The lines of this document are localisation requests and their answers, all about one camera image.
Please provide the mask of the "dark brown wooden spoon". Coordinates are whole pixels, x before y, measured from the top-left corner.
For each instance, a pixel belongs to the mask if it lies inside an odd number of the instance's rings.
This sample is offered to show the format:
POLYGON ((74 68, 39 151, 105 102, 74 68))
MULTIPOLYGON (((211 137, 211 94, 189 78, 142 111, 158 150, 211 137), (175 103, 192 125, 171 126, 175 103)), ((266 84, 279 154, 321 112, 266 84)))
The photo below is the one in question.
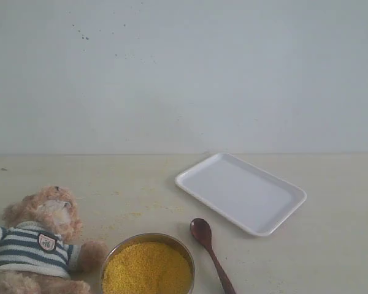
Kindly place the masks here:
POLYGON ((222 288, 225 293, 236 294, 234 287, 228 278, 225 270, 221 266, 219 260, 217 259, 213 247, 212 247, 212 230, 209 223, 201 218, 195 218, 190 223, 190 232, 194 239, 201 244, 205 250, 209 253, 215 269, 217 271, 218 277, 220 279, 222 288))

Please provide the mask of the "tan teddy bear striped sweater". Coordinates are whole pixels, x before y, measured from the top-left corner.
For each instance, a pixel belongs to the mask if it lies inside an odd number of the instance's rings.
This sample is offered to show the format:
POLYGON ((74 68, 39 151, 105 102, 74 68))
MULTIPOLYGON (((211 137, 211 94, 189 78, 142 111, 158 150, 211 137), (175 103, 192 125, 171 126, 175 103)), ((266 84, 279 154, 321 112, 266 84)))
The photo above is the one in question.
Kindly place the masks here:
POLYGON ((0 226, 0 293, 91 293, 71 273, 104 263, 102 241, 73 243, 82 231, 77 202, 68 189, 49 186, 7 206, 0 226))

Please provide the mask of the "white rectangular plastic tray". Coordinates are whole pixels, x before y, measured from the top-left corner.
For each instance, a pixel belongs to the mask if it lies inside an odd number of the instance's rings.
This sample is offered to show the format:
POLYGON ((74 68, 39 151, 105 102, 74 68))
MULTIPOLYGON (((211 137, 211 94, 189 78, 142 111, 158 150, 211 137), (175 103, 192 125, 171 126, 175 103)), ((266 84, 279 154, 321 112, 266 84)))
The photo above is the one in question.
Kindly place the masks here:
POLYGON ((176 185, 246 233, 271 235, 307 194, 232 154, 212 155, 175 178, 176 185))

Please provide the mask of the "round metal bowl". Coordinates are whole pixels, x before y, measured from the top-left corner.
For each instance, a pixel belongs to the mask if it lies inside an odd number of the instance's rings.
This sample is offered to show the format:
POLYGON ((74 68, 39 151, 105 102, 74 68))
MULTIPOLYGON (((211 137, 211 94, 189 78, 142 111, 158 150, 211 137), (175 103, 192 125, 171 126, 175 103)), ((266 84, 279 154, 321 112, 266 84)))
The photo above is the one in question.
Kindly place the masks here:
POLYGON ((186 261, 189 263, 190 265, 190 270, 191 270, 191 274, 192 274, 192 283, 190 285, 190 289, 188 291, 188 293, 191 293, 193 291, 194 288, 194 277, 195 277, 195 267, 194 267, 194 261, 192 258, 192 255, 190 254, 190 251, 187 249, 187 247, 180 242, 178 239, 166 235, 166 234, 162 234, 162 233, 143 233, 143 234, 139 234, 136 236, 132 236, 124 241, 122 241, 120 244, 116 245, 114 247, 114 249, 112 249, 110 251, 110 253, 108 254, 105 262, 103 263, 103 265, 101 266, 101 273, 100 273, 100 289, 101 289, 101 293, 104 293, 102 290, 102 280, 104 277, 104 270, 108 264, 108 262, 112 259, 112 257, 121 252, 123 249, 135 245, 135 244, 140 244, 140 243, 146 243, 146 242, 157 242, 157 243, 163 243, 166 244, 168 246, 170 246, 171 248, 177 250, 180 254, 182 254, 184 256, 184 258, 186 259, 186 261))

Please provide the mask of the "yellow millet grains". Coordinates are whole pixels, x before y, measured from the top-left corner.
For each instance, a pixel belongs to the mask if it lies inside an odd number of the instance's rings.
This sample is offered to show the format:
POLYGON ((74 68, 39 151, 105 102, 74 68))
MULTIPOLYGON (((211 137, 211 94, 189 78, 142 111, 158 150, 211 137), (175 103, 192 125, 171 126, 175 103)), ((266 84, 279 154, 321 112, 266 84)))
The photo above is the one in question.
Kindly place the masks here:
POLYGON ((104 293, 188 293, 190 265, 170 246, 146 242, 115 254, 102 280, 104 293))

